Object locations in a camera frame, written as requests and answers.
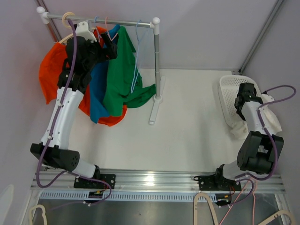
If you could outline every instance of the black mounting plate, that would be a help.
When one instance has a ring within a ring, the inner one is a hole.
[[[116,183],[116,175],[115,174],[100,174],[99,180],[105,181],[108,183],[112,189],[114,189],[114,185]],[[74,188],[81,189],[107,189],[107,186],[103,183],[90,181],[83,178],[75,178]]]
[[[241,185],[234,180],[223,177],[223,166],[221,165],[213,175],[195,176],[194,180],[198,181],[199,190],[201,191],[241,191]]]

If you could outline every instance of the plastic basket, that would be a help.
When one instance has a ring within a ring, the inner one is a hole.
[[[233,127],[237,122],[242,121],[241,117],[236,113],[234,102],[237,97],[240,84],[245,82],[253,83],[257,92],[257,96],[262,96],[256,82],[249,77],[227,75],[220,79],[220,86],[218,89],[219,98],[225,121],[230,127]]]

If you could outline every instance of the metal rod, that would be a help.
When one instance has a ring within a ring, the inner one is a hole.
[[[248,65],[249,61],[252,59],[254,54],[256,53],[258,47],[262,43],[264,37],[267,35],[268,31],[270,30],[272,24],[274,23],[276,17],[279,14],[280,9],[284,5],[285,0],[277,0],[275,6],[273,7],[272,11],[270,12],[266,22],[264,23],[261,31],[259,32],[254,44],[252,45],[246,59],[244,60],[241,68],[240,68],[240,74],[243,74],[245,71],[246,66]]]
[[[43,0],[35,0],[35,2],[37,4],[37,6],[43,7],[48,12],[47,6]],[[57,27],[55,26],[55,23],[53,22],[53,20],[50,19],[49,24],[47,24],[46,26],[52,36],[53,41],[59,42],[61,40],[61,35],[60,35],[60,32],[58,31]]]
[[[159,34],[154,35],[154,60],[156,97],[160,98],[160,73],[159,73]]]
[[[52,13],[48,13],[47,14],[48,18],[51,19],[58,19],[61,20],[62,19],[62,15],[57,15],[57,14],[52,14]],[[80,20],[88,20],[93,22],[94,18],[91,17],[84,17],[84,16],[76,16],[76,15],[68,15],[66,16],[66,19],[71,19],[71,20],[75,20],[75,21],[80,21]],[[101,20],[101,19],[96,19],[95,20],[96,23],[105,23],[105,20]],[[133,22],[133,21],[123,21],[123,20],[107,20],[107,24],[119,24],[119,25],[123,25],[123,26],[136,26],[137,22]],[[151,28],[151,23],[147,23],[147,22],[139,22],[138,27],[147,27],[147,28]]]

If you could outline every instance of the gray wall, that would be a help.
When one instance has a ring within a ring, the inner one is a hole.
[[[276,0],[45,0],[49,11],[137,21],[161,19],[162,68],[239,68]],[[57,21],[65,36],[71,31]],[[136,46],[134,28],[128,28]],[[143,68],[154,67],[153,37],[142,42]]]
[[[5,224],[16,225],[37,165],[30,144],[39,142],[53,108],[38,81],[52,40],[33,0],[2,1],[0,21],[0,193],[14,184]]]
[[[278,171],[297,220],[300,187],[300,1],[287,0],[258,52],[247,67],[245,75],[253,78],[260,89],[291,84],[297,95],[289,101],[272,107],[283,128],[284,149],[279,159]],[[291,94],[288,89],[270,92],[276,99]]]

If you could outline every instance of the green cloth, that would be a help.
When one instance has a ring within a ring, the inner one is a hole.
[[[139,75],[135,89],[133,93],[130,93],[135,72],[135,56],[133,55],[135,48],[125,27],[121,27],[118,34],[118,57],[109,60],[106,93],[103,100],[103,105],[114,117],[122,115],[123,105],[127,105],[128,108],[140,107],[148,102],[156,91],[155,84],[143,88],[142,78]]]

